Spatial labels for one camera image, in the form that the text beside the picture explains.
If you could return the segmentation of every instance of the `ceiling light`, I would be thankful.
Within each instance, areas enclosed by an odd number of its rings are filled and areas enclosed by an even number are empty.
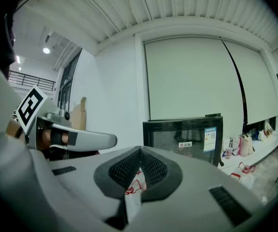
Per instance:
[[[43,49],[43,52],[44,52],[45,54],[49,54],[49,53],[50,53],[50,50],[49,50],[47,47],[45,47],[45,48]]]

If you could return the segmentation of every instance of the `window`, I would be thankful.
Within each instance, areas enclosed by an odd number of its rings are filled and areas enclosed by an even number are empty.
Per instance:
[[[78,53],[72,61],[68,64],[68,66],[64,69],[60,90],[58,93],[58,107],[63,110],[70,109],[70,90],[71,90],[71,84],[73,75],[75,73],[76,65],[80,56],[80,53]]]

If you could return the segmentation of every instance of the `television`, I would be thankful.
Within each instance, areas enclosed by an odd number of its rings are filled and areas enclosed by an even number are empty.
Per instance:
[[[173,120],[143,122],[145,146],[207,161],[221,160],[222,116],[220,114]]]

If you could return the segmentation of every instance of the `person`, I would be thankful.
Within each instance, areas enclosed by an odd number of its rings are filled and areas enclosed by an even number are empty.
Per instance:
[[[13,50],[15,36],[13,33],[14,14],[18,5],[23,0],[0,0],[0,70],[8,79],[9,66],[15,62],[15,53]],[[24,140],[24,133],[20,124],[11,119],[6,133],[9,136],[17,137]],[[48,149],[51,145],[51,130],[42,130],[39,137],[40,150]],[[67,133],[62,134],[62,143],[68,143]],[[90,152],[90,155],[96,154],[98,151]]]

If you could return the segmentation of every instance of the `floor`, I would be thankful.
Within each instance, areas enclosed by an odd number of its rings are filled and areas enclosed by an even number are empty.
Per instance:
[[[278,195],[278,148],[262,162],[257,164],[253,173],[255,177],[251,191],[263,201],[267,203]]]

